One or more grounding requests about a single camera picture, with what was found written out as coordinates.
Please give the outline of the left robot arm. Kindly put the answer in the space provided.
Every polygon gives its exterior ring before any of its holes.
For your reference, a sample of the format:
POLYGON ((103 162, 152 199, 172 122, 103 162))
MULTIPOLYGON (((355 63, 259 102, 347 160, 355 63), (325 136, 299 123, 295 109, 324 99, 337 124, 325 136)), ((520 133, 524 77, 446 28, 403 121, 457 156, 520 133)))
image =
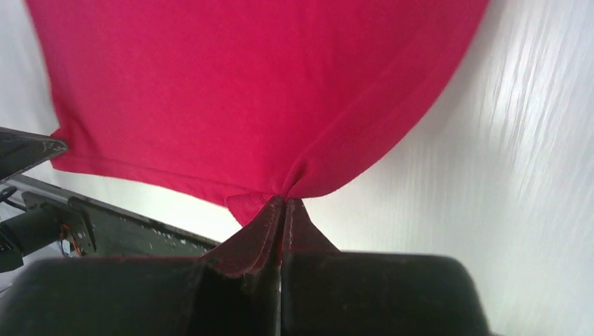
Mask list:
MULTIPOLYGON (((63 140, 49 136, 1 128, 1 184, 65 153, 63 140)), ((1 272, 24 265, 24 257, 56 242, 62 236, 60 218, 51 206, 21 206, 9 200, 18 189, 1 189, 1 202, 15 205, 22 213, 1 221, 1 272)))

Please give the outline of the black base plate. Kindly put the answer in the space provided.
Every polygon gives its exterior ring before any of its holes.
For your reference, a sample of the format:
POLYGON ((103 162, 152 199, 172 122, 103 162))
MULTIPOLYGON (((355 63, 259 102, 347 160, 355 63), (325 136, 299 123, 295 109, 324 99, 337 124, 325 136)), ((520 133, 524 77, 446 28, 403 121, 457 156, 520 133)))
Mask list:
POLYGON ((22 193, 27 207, 48 206, 65 225, 64 232, 85 256, 202 256, 219 245, 151 218, 140 216, 98 200, 40 190, 22 193))

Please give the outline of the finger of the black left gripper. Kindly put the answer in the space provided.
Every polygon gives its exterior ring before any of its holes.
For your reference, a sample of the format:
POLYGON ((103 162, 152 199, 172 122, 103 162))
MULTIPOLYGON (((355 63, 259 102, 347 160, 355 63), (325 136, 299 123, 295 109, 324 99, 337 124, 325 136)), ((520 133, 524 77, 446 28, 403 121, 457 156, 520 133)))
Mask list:
POLYGON ((1 127, 1 183, 67 151, 61 139, 1 127))

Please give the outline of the aluminium frame rail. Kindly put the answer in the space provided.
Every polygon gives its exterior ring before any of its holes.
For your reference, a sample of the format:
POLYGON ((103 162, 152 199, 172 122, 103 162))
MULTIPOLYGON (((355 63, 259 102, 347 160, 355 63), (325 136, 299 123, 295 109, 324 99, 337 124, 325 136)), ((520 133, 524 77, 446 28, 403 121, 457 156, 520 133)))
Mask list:
POLYGON ((16 188, 17 191, 10 199, 22 205, 31 203, 34 198, 52 200, 60 204, 67 204, 71 198, 90 200, 86 195, 25 175, 14 176, 12 179, 3 181, 1 187, 16 188))

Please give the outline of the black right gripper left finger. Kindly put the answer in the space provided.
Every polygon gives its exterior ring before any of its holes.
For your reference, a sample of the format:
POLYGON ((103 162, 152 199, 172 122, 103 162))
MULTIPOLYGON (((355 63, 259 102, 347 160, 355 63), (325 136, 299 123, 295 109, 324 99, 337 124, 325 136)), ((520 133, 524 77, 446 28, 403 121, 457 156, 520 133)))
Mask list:
POLYGON ((1 298, 2 335, 278 335, 284 200, 200 257, 41 260, 1 298))

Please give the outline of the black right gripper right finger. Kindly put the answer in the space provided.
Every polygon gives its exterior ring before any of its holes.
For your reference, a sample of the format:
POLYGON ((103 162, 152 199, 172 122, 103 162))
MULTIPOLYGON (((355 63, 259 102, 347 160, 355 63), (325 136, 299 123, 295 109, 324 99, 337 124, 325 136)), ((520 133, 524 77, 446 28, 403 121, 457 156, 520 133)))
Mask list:
POLYGON ((339 251, 299 199, 282 238, 283 335, 489 335, 475 283, 443 255, 339 251))

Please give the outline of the red t shirt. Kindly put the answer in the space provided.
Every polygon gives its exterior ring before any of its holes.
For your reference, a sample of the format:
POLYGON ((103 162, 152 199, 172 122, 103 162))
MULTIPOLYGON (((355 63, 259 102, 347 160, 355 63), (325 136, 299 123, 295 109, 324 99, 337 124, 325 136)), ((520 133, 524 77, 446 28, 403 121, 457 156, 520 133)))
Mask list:
POLYGON ((28 1, 65 172, 176 190, 246 225, 385 156, 486 1, 28 1))

